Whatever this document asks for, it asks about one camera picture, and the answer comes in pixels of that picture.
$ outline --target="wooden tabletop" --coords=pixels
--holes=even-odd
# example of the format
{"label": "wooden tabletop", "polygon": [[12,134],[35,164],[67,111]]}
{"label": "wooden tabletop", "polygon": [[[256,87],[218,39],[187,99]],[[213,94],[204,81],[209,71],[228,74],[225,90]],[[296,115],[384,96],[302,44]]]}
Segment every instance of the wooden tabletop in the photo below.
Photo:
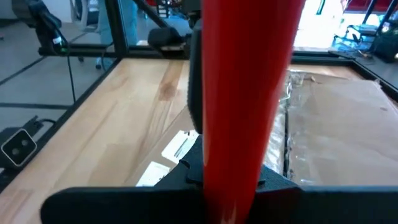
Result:
{"label": "wooden tabletop", "polygon": [[[346,67],[291,69],[346,78]],[[124,186],[187,102],[188,61],[124,59],[0,194],[0,223],[40,223],[52,193]]]}

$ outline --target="white sticker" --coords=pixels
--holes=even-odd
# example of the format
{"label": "white sticker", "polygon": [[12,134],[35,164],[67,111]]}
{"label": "white sticker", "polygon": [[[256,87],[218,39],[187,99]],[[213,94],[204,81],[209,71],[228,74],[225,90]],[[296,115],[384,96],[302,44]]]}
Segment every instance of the white sticker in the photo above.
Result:
{"label": "white sticker", "polygon": [[150,162],[137,183],[137,187],[153,187],[170,172],[170,168],[157,162]]}
{"label": "white sticker", "polygon": [[179,131],[169,142],[162,152],[162,156],[176,164],[180,162],[192,148],[199,134],[192,130],[190,132]]}
{"label": "white sticker", "polygon": [[52,42],[53,42],[54,44],[59,44],[59,43],[62,42],[62,38],[61,38],[61,37],[54,38],[54,39],[52,39]]}

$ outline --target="black mount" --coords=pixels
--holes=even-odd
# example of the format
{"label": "black mount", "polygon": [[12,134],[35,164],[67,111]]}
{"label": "black mount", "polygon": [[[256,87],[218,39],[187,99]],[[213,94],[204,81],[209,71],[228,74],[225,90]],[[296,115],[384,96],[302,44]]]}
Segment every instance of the black mount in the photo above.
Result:
{"label": "black mount", "polygon": [[[48,223],[206,223],[202,138],[155,187],[81,187],[49,197]],[[397,187],[299,187],[263,167],[248,223],[396,223]]]}
{"label": "black mount", "polygon": [[34,116],[21,127],[8,127],[0,132],[0,167],[22,170],[33,156],[37,145],[32,137],[43,128]]}

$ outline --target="wall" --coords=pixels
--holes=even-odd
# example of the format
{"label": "wall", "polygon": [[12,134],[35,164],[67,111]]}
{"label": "wall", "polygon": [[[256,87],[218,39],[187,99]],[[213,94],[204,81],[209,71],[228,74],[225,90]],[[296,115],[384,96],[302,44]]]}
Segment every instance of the wall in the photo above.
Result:
{"label": "wall", "polygon": [[70,17],[69,0],[42,0],[49,11],[57,16],[62,22],[72,22]]}
{"label": "wall", "polygon": [[16,19],[12,11],[11,0],[0,0],[0,19]]}
{"label": "wall", "polygon": [[[69,0],[43,0],[50,12],[62,22],[72,22]],[[12,11],[11,0],[0,0],[0,19],[16,19]]]}

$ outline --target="black cable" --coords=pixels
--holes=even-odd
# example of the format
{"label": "black cable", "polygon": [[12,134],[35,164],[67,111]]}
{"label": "black cable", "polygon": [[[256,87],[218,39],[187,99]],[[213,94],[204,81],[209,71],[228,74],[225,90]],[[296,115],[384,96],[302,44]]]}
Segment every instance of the black cable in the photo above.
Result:
{"label": "black cable", "polygon": [[106,72],[106,69],[105,69],[105,63],[104,63],[104,56],[105,56],[105,53],[106,53],[108,47],[110,47],[110,46],[112,46],[112,45],[113,45],[113,41],[105,47],[105,50],[104,50],[104,51],[102,52],[102,54],[101,54],[101,66],[102,66],[102,69],[103,69],[105,72]]}
{"label": "black cable", "polygon": [[67,47],[67,55],[66,56],[67,56],[67,62],[68,62],[70,86],[72,88],[73,102],[76,103],[75,82],[73,81],[72,66],[70,65],[70,45],[68,43],[68,40],[62,35],[60,29],[58,27],[56,27],[55,29],[58,32],[58,35],[61,37],[63,44],[65,44]]}
{"label": "black cable", "polygon": [[73,102],[76,103],[75,82],[73,81],[73,74],[72,74],[72,67],[70,66],[69,53],[67,55],[67,60],[68,60],[69,78],[70,78],[70,86],[72,88]]}

